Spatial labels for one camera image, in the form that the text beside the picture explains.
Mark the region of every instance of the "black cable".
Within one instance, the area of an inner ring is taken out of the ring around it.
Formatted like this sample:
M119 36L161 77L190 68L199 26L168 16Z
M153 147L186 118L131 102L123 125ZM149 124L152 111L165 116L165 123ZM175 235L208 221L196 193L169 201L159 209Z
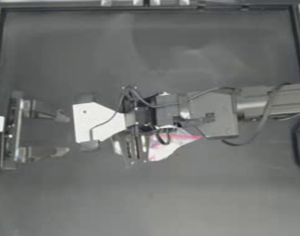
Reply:
M163 104L163 105L153 105L143 98L143 95L135 88L129 87L128 89L133 92L133 94L136 95L136 98L151 108L164 108L164 107L180 105L179 102L173 102L173 103Z
M172 137L171 137L171 132L169 130L167 129L167 140L163 139L161 137L161 131L163 129L159 129L157 132L155 133L156 134L156 138L159 140L159 142L163 144L163 145L169 145L171 144L171 141L172 141Z
M282 89L286 85L289 85L289 83L276 86L276 87L274 88L274 90L271 91L270 98L268 98L268 101L267 101L267 104L266 104L266 107L264 107L263 117L262 117L260 123L259 123L259 125L258 125L256 131L255 131L252 137L250 137L250 138L247 139L247 141L243 142L243 143L232 143L232 142L230 142L228 140L222 140L227 145L239 147L239 146L244 146L244 145L250 144L250 143L255 140L255 138L256 138L258 135L260 134L262 129L263 129L263 127L264 127L264 125L266 125L266 123L267 123L267 120L268 120L268 118L270 118L270 114L271 114L271 111L272 111L272 108L274 108L274 104L275 104L275 100L276 100L276 95L278 95L281 89Z

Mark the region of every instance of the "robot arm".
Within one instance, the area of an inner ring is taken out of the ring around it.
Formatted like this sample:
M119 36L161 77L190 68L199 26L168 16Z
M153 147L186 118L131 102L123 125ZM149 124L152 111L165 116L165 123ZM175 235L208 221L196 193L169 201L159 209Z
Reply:
M289 120L300 115L300 84L214 88L183 94L161 93L148 98L128 87L116 111L91 98L73 105L76 139L83 149L96 149L100 142L113 137L128 150L124 155L132 155L131 149L139 159L147 159L148 153L141 150L153 134L160 139L161 133L195 126L204 138L240 146L252 141L268 118ZM240 136L240 121L260 121L252 138L243 144L228 141Z

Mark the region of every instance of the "wire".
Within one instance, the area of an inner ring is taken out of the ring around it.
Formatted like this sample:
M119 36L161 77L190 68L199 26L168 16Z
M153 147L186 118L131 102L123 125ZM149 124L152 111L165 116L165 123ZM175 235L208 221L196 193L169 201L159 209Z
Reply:
M250 143L255 140L255 138L256 138L258 135L260 134L262 129L263 129L263 127L264 127L264 125L266 125L266 123L267 123L267 120L268 120L268 118L270 118L270 114L271 114L271 111L272 111L272 108L274 108L274 104L275 104L275 100L276 100L276 95L278 95L281 89L282 89L286 85L289 85L289 83L276 86L276 87L274 88L274 90L271 91L270 99L268 99L267 104L266 104L266 107L264 107L263 117L262 117L260 123L259 123L259 125L258 125L256 131L255 131L252 137L250 137L250 138L247 139L247 141L243 142L243 143L232 143L232 142L230 142L228 140L222 140L223 143L226 143L226 144L230 145L230 146L239 147L239 146L244 146L244 145L250 144Z
M199 131L199 133L200 133L200 135L203 136L203 138L206 137L206 135L204 135L204 132L198 128L198 126L194 124L192 125L196 129L198 129L198 131Z
M159 129L157 131L156 131L156 138L157 138L157 140L159 140L159 142L163 144L163 145L169 145L171 144L171 141L172 141L172 137L171 137L171 132L169 132L169 130L167 129L167 141L163 139L163 137L161 137L161 130L163 129Z
M124 103L125 91L127 91L127 88L125 88L124 91L121 92L120 99L119 99L119 107L117 107L116 112L115 112L115 114L112 115L112 117L111 117L105 122L97 124L96 126L93 126L93 127L89 129L91 140L93 140L93 130L95 130L97 127L100 127L100 126L108 124L108 123L116 118L116 116L117 116L117 114L119 114L119 111L120 111L120 108L121 108L121 104Z
M152 107L152 108L164 108L164 107L180 105L179 102L173 102L173 103L163 104L163 105L153 105L153 104L151 104L151 103L143 98L143 95L140 94L140 92L139 92L135 88L128 87L128 89L133 92L133 94L136 95L136 98L137 98L147 106L149 106L149 107Z
M295 115L291 115L291 116L287 117L287 118L276 118L276 120L281 121L281 122L286 122L286 121L290 121L291 119L295 119L295 118L298 118L298 117L300 117L300 113L298 113L298 114L295 114Z
M211 88L211 89L208 89L208 90L206 90L206 91L202 91L202 92L198 93L196 95L194 95L194 96L190 98L190 101L191 101L191 100L195 100L196 98L204 96L206 94L208 94L208 93L211 93L211 92L216 92L216 91L219 91L219 90L222 90L222 89L232 89L232 90L236 90L236 88L231 88L231 87Z

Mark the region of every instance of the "metal bracket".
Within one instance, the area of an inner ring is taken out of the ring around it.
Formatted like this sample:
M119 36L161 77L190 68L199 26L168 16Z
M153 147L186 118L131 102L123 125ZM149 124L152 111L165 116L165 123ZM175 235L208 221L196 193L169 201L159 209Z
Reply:
M32 119L45 118L60 122L70 120L64 112L56 110L52 105L37 100L25 100L22 92L13 92L4 135L4 155L0 159L0 169L4 170L16 170L17 162L26 163L62 157L70 151L68 147L21 147L25 117Z

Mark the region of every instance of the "dark gray table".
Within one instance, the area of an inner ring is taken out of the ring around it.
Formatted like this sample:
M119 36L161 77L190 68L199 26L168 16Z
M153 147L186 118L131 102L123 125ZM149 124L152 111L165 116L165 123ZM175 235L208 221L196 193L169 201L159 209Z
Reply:
M4 92L68 112L88 91L115 107L127 84L151 95L300 80L287 12L13 13L4 43ZM0 175L0 236L300 235L293 124L271 122L247 147L198 142L136 169L109 143L81 153L72 124L28 124L25 142L72 154Z

